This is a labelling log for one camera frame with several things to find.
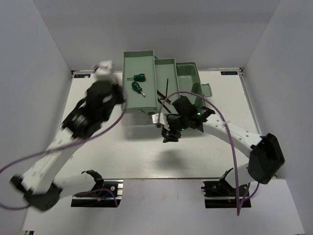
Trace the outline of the red hex key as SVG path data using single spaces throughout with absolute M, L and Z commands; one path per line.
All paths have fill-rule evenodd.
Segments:
M 168 113 L 172 113 L 172 112 L 166 107 L 166 105 L 162 103 L 162 101 L 161 101 L 159 98 L 157 98 L 157 101 L 158 101 L 158 103 L 159 103 Z

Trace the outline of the long hex key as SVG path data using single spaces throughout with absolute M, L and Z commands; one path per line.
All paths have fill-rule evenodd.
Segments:
M 161 98 L 163 98 L 163 99 L 165 99 L 166 98 L 166 96 L 165 95 L 163 95 L 160 91 L 158 91 L 157 90 L 157 94 L 161 97 Z

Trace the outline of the green stubby screwdriver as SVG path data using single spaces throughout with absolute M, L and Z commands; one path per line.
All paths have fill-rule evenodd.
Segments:
M 132 89 L 137 92 L 138 94 L 143 95 L 144 97 L 146 97 L 145 93 L 143 92 L 143 89 L 141 88 L 141 86 L 139 85 L 138 82 L 134 81 L 132 82 Z
M 146 81 L 146 74 L 144 74 L 144 73 L 135 74 L 133 77 L 127 78 L 127 80 L 133 80 L 136 82 L 145 82 Z

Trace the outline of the green plastic toolbox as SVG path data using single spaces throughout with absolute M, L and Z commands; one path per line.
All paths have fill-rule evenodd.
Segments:
M 132 89 L 133 80 L 127 80 L 140 73 L 146 74 L 146 81 L 138 82 L 146 97 Z M 122 118 L 124 127 L 151 125 L 151 116 L 159 109 L 164 114 L 170 114 L 158 103 L 157 98 L 174 114 L 176 110 L 172 102 L 179 98 L 178 91 L 183 91 L 183 95 L 197 108 L 205 105 L 199 95 L 212 96 L 210 85 L 200 81 L 196 63 L 176 62 L 174 58 L 158 59 L 153 50 L 124 52 L 122 78 L 128 99 L 127 111 Z M 165 95 L 167 78 L 168 95 L 163 99 L 157 90 Z

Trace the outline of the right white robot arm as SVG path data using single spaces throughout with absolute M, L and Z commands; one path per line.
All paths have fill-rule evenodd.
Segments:
M 285 163 L 284 155 L 275 135 L 265 136 L 246 131 L 208 107 L 197 108 L 185 96 L 173 102 L 175 114 L 157 114 L 153 122 L 162 125 L 164 142 L 178 142 L 185 129 L 197 129 L 215 136 L 248 158 L 248 163 L 228 170 L 220 179 L 221 190 L 233 195 L 240 185 L 258 182 L 266 185 Z

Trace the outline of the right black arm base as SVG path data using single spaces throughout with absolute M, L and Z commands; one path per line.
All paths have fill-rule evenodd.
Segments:
M 203 181 L 201 189 L 204 193 L 206 209 L 237 208 L 236 190 L 225 186 L 225 183 L 220 181 Z

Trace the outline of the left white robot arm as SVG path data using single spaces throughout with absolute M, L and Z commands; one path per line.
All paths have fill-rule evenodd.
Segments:
M 124 102 L 123 87 L 118 82 L 95 81 L 87 89 L 86 96 L 62 122 L 55 142 L 28 171 L 10 180 L 30 207 L 45 212 L 64 197 L 99 195 L 104 191 L 104 180 L 94 170 L 63 179 L 56 176 L 80 147 L 100 135 L 98 130 L 109 120 L 115 105 Z

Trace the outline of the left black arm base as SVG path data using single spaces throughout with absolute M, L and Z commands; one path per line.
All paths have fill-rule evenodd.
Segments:
M 104 180 L 94 192 L 79 193 L 72 197 L 73 208 L 117 208 L 123 194 L 123 180 Z

